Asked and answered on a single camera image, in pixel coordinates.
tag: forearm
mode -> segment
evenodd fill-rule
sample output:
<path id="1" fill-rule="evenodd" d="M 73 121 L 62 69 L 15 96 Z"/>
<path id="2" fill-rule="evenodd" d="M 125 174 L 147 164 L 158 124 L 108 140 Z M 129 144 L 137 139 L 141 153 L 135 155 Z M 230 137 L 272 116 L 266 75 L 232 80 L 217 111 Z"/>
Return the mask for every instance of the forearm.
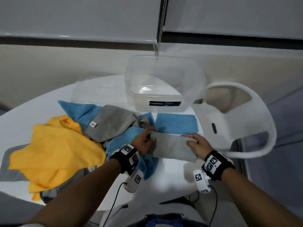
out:
<path id="1" fill-rule="evenodd" d="M 249 226 L 303 226 L 300 218 L 236 170 L 227 168 L 221 179 Z"/>
<path id="2" fill-rule="evenodd" d="M 86 175 L 48 203 L 28 223 L 52 226 L 83 226 L 101 204 L 121 172 L 116 159 Z"/>

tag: yellow cloth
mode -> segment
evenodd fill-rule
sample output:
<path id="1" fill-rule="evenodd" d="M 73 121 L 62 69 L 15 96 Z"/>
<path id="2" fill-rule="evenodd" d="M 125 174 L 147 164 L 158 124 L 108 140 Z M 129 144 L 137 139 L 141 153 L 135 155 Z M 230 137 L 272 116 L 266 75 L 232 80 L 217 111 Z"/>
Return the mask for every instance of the yellow cloth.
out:
<path id="1" fill-rule="evenodd" d="M 61 185 L 78 170 L 105 161 L 101 144 L 84 136 L 79 123 L 67 115 L 37 124 L 33 130 L 31 143 L 11 154 L 9 166 L 30 181 L 32 200 L 40 200 L 36 193 Z"/>

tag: wrist strap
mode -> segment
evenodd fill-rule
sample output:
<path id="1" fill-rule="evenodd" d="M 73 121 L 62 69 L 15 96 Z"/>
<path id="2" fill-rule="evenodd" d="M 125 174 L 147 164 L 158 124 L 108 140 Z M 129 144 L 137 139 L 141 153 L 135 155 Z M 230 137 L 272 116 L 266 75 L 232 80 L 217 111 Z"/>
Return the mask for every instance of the wrist strap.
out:
<path id="1" fill-rule="evenodd" d="M 121 174 L 127 173 L 131 175 L 134 169 L 137 167 L 140 155 L 138 151 L 130 144 L 117 149 L 110 159 L 116 159 L 121 165 Z"/>
<path id="2" fill-rule="evenodd" d="M 205 158 L 202 170 L 212 179 L 221 181 L 221 176 L 226 168 L 236 169 L 231 160 L 213 150 Z"/>

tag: plastic chair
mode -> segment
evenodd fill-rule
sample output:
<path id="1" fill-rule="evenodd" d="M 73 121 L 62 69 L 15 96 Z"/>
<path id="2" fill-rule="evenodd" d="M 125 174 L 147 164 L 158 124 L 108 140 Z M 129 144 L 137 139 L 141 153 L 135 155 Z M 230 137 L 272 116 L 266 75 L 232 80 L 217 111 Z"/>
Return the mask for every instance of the plastic chair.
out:
<path id="1" fill-rule="evenodd" d="M 229 158 L 249 159 L 268 154 L 274 147 L 277 131 L 271 114 L 256 92 L 243 84 L 235 82 L 215 82 L 207 85 L 211 87 L 232 86 L 247 92 L 252 99 L 229 112 L 223 114 L 214 106 L 203 102 L 192 104 L 204 132 L 205 138 L 218 151 L 227 150 L 223 154 Z M 268 132 L 267 144 L 254 152 L 231 152 L 232 142 L 249 135 Z"/>

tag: person's right hand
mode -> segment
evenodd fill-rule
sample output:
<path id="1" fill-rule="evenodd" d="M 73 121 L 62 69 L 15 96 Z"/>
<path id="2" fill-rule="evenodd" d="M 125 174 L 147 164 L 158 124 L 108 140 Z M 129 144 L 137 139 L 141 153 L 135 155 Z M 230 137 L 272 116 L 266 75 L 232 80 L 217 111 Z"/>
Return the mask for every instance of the person's right hand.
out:
<path id="1" fill-rule="evenodd" d="M 209 144 L 209 142 L 198 134 L 189 134 L 186 137 L 193 138 L 197 140 L 198 143 L 194 141 L 187 141 L 186 145 L 189 146 L 192 151 L 202 160 L 205 161 L 206 156 L 214 150 L 214 148 Z"/>

